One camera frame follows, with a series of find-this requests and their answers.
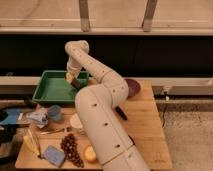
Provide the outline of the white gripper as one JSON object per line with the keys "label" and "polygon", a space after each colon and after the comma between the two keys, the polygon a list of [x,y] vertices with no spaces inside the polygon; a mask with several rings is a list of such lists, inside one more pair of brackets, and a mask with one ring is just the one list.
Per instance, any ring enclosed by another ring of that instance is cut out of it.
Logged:
{"label": "white gripper", "polygon": [[66,73],[66,81],[71,84],[73,81],[74,77],[77,78],[81,72],[80,67],[72,66],[71,64],[67,64],[67,72]]}

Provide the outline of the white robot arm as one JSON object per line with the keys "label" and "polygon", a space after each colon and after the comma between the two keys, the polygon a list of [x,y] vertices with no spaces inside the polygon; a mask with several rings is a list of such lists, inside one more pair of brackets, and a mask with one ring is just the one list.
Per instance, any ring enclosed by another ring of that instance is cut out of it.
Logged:
{"label": "white robot arm", "polygon": [[78,91],[75,108],[103,171],[150,171],[113,112],[128,97],[127,82],[91,57],[85,40],[67,42],[65,51],[70,74],[77,76],[84,68],[97,81]]}

